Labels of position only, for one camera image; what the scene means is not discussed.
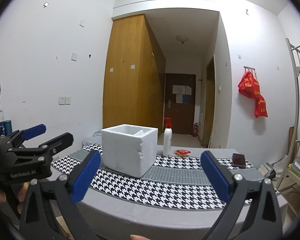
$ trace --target smartphone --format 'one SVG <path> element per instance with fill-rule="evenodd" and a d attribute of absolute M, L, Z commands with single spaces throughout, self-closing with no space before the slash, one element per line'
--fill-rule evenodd
<path fill-rule="evenodd" d="M 246 159 L 243 154 L 234 153 L 232 154 L 232 166 L 245 168 L 246 167 Z"/>

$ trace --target blue rubber pad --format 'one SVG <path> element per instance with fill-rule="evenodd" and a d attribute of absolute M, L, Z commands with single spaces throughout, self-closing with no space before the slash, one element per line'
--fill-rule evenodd
<path fill-rule="evenodd" d="M 21 138 L 23 140 L 30 140 L 34 137 L 37 137 L 41 134 L 44 134 L 46 132 L 46 126 L 44 124 L 39 124 L 37 126 L 34 126 L 32 128 L 29 128 L 27 130 L 25 130 L 22 135 L 21 135 Z"/>
<path fill-rule="evenodd" d="M 222 175 L 221 171 L 211 160 L 207 152 L 203 152 L 201 154 L 200 161 L 201 167 L 207 175 L 219 199 L 223 200 L 226 203 L 229 203 L 231 200 L 230 185 Z"/>
<path fill-rule="evenodd" d="M 83 200 L 91 181 L 100 167 L 100 164 L 101 155 L 98 151 L 95 151 L 86 166 L 81 170 L 76 181 L 73 183 L 72 195 L 70 197 L 73 204 Z"/>

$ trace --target human hand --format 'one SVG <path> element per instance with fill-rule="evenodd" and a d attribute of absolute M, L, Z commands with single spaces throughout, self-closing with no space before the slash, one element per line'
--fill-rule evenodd
<path fill-rule="evenodd" d="M 130 235 L 131 240 L 150 240 L 144 236 Z"/>
<path fill-rule="evenodd" d="M 29 187 L 29 183 L 28 182 L 25 182 L 22 186 L 22 188 L 19 190 L 18 192 L 18 195 L 17 195 L 17 198 L 20 202 L 20 204 L 18 205 L 17 209 L 18 209 L 18 212 L 21 214 L 21 211 L 22 211 L 22 202 L 24 201 L 25 197 L 26 197 L 26 192 L 28 190 L 28 187 Z M 7 201 L 7 197 L 6 197 L 6 194 L 3 192 L 2 189 L 0 189 L 0 202 L 6 202 Z"/>

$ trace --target bunk bed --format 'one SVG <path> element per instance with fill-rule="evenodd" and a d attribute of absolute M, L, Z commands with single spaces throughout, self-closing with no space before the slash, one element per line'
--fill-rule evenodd
<path fill-rule="evenodd" d="M 290 57 L 292 61 L 293 66 L 293 73 L 294 73 L 294 81 L 296 86 L 296 115 L 295 115 L 295 123 L 294 123 L 294 129 L 292 134 L 292 140 L 290 143 L 287 163 L 285 165 L 285 168 L 283 169 L 282 176 L 278 180 L 278 183 L 276 185 L 276 188 L 280 191 L 287 190 L 290 187 L 293 187 L 293 185 L 298 184 L 300 186 L 300 170 L 299 168 L 294 164 L 294 160 L 296 157 L 300 156 L 300 140 L 297 139 L 297 130 L 298 130 L 298 123 L 299 123 L 299 108 L 300 108 L 300 95 L 299 95 L 299 75 L 300 75 L 300 45 L 299 46 L 293 46 L 289 39 L 286 38 L 287 45 L 290 52 Z M 285 188 L 280 188 L 280 185 L 285 177 L 289 176 L 289 178 L 294 182 L 292 185 L 289 185 Z"/>

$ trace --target wooden cabinet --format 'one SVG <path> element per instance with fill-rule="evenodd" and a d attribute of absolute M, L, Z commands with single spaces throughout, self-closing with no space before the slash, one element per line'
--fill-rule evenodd
<path fill-rule="evenodd" d="M 127 123 L 162 132 L 165 61 L 144 15 L 114 21 L 103 91 L 104 128 Z"/>

